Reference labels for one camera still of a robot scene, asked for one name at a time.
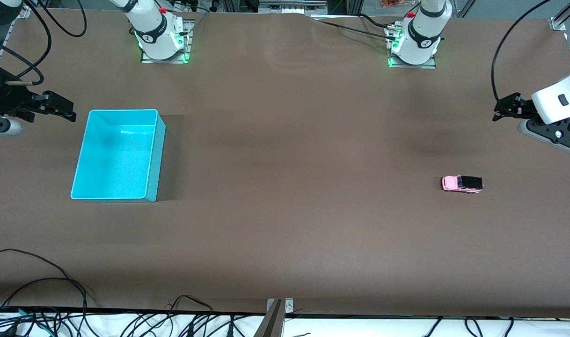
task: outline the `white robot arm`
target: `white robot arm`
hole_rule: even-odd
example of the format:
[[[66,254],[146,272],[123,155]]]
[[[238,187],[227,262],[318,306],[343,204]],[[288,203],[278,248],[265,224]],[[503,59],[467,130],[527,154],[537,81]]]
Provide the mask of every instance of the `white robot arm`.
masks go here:
[[[542,4],[543,2],[524,13],[512,27]],[[570,3],[558,17],[561,17],[560,23],[570,18]],[[497,47],[497,52],[504,40]],[[492,75],[497,52],[493,58]],[[493,93],[497,98],[493,76],[492,84]],[[495,105],[493,121],[498,121],[503,117],[526,119],[518,125],[519,132],[570,153],[570,75],[560,79],[554,85],[538,90],[532,94],[531,98],[531,100],[524,100],[519,92],[514,92],[514,94],[499,99]]]
[[[393,44],[391,52],[412,65],[424,64],[437,52],[441,32],[452,17],[449,0],[422,0],[414,17],[405,17],[396,22],[402,27],[399,41]]]
[[[127,15],[139,46],[156,60],[168,59],[184,48],[183,19],[156,6],[154,0],[110,0]]]

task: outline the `blue box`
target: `blue box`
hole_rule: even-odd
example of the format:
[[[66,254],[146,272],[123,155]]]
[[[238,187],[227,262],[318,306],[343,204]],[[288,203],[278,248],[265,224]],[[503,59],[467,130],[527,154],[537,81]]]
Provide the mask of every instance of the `blue box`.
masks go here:
[[[156,201],[165,130],[155,109],[90,111],[71,198]]]

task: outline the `brown table surface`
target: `brown table surface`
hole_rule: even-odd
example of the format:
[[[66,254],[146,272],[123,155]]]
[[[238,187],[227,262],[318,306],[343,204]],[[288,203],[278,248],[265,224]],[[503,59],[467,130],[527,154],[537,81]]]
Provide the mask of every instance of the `brown table surface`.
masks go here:
[[[78,11],[55,13],[79,31]],[[491,121],[490,63],[511,23],[451,20],[434,71],[388,68],[382,40],[302,15],[207,15],[177,66],[140,64],[118,11],[88,11],[82,38],[50,23],[33,90],[73,100],[78,121],[38,115],[0,137],[0,249],[52,259],[93,307],[160,309],[187,293],[218,310],[293,297],[301,313],[570,316],[570,155]],[[37,59],[37,19],[8,45]],[[499,93],[569,73],[563,32],[526,20],[501,51]],[[128,108],[167,124],[160,200],[71,200],[88,111]],[[484,192],[443,192],[458,174],[482,176]],[[52,275],[0,256],[0,301]],[[80,299],[53,284],[13,303]]]

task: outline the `toy car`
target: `toy car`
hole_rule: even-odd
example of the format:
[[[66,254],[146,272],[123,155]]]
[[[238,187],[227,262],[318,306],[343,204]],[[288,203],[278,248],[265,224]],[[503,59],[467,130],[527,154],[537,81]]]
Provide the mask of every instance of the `toy car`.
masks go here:
[[[467,194],[482,191],[482,178],[470,176],[445,176],[441,179],[441,186],[447,192],[464,192]]]

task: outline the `green led light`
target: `green led light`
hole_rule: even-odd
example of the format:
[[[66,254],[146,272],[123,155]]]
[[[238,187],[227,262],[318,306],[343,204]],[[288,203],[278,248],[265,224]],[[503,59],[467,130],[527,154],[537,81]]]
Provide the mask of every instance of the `green led light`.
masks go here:
[[[144,47],[141,46],[141,41],[139,40],[139,36],[137,36],[137,34],[135,34],[135,38],[137,39],[137,45],[139,46],[139,48],[144,49]]]
[[[172,38],[173,42],[175,43],[175,47],[176,47],[176,48],[181,48],[181,47],[182,47],[182,45],[183,45],[183,40],[182,40],[182,39],[179,39],[179,41],[178,41],[178,40],[176,39],[176,37],[175,37],[174,34],[171,34],[171,38]]]
[[[183,60],[183,63],[185,63],[185,64],[189,63],[189,52],[184,53],[184,54],[181,56],[181,60]]]

